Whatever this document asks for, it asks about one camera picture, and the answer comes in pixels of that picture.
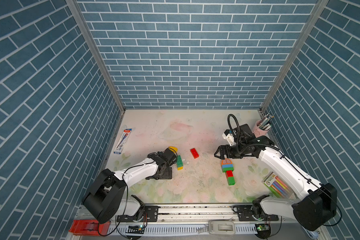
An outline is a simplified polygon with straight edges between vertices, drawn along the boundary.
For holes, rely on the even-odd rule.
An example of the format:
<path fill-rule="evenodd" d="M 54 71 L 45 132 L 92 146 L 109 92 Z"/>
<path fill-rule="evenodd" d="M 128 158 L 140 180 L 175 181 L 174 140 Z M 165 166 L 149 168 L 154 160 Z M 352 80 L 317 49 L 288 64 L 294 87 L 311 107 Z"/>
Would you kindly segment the green small square lego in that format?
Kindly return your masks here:
<path fill-rule="evenodd" d="M 234 177 L 227 177 L 227 182 L 229 186 L 235 185 L 236 181 Z"/>

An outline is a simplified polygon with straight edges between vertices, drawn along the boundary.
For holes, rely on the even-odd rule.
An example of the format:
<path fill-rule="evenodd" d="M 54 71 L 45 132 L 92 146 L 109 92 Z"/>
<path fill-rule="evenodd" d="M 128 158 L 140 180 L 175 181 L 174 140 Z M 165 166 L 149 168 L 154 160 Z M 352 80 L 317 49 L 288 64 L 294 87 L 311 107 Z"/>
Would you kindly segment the orange half-round lego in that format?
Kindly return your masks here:
<path fill-rule="evenodd" d="M 221 166 L 222 166 L 222 165 L 225 165 L 225 164 L 233 164 L 233 163 L 232 163 L 232 161 L 229 160 L 229 159 L 224 159 L 224 160 L 221 161 Z"/>

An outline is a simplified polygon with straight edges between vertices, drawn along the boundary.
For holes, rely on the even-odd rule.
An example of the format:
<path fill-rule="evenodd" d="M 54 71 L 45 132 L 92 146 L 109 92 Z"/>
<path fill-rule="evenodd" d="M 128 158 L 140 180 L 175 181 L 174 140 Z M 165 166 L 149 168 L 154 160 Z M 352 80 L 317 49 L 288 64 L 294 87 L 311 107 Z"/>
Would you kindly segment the light blue long lego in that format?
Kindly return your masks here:
<path fill-rule="evenodd" d="M 225 165 L 222 165 L 222 169 L 234 169 L 234 166 L 233 164 L 225 164 Z"/>

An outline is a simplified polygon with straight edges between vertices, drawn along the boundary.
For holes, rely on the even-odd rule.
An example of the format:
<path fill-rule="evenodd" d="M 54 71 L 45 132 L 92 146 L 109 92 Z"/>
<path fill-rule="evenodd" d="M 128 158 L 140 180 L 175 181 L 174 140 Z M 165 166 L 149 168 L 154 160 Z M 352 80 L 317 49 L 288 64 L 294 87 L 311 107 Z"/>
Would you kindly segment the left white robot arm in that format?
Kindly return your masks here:
<path fill-rule="evenodd" d="M 139 222 L 145 216 L 145 203 L 137 196 L 129 198 L 129 188 L 142 180 L 170 180 L 172 165 L 177 163 L 177 148 L 150 153 L 140 163 L 112 172 L 104 169 L 89 186 L 82 204 L 99 222 L 104 224 L 113 217 L 125 216 Z"/>

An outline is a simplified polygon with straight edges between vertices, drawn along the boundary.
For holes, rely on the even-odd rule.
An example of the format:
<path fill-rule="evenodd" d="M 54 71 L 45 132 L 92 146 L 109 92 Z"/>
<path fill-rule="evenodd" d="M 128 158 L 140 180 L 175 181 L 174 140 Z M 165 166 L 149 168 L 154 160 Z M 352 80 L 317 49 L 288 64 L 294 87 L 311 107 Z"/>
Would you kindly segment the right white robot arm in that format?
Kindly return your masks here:
<path fill-rule="evenodd" d="M 239 125 L 235 115 L 227 117 L 229 128 L 223 133 L 228 142 L 217 148 L 214 156 L 222 164 L 231 160 L 256 158 L 275 173 L 274 183 L 280 179 L 287 186 L 282 194 L 273 189 L 273 196 L 262 195 L 252 201 L 254 219 L 266 221 L 271 216 L 296 220 L 305 230 L 334 227 L 343 220 L 338 205 L 338 191 L 330 183 L 323 184 L 293 163 L 267 136 L 256 137 L 249 126 Z"/>

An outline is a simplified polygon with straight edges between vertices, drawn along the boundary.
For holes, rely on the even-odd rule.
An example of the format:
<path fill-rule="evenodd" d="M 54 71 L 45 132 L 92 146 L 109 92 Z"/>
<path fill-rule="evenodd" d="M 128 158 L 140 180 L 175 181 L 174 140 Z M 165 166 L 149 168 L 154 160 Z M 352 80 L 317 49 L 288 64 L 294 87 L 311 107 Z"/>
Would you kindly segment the red small lego brick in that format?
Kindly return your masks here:
<path fill-rule="evenodd" d="M 227 178 L 233 178 L 234 177 L 233 171 L 226 171 L 225 174 L 226 174 Z"/>

